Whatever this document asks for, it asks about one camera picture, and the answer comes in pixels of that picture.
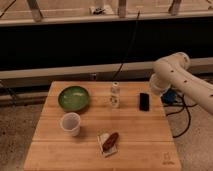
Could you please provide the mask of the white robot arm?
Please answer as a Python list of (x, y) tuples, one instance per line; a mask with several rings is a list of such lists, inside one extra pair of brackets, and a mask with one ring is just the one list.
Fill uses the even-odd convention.
[(162, 57), (153, 64), (154, 73), (150, 77), (150, 90), (162, 96), (171, 86), (179, 89), (200, 107), (213, 115), (213, 84), (187, 71), (190, 58), (184, 52)]

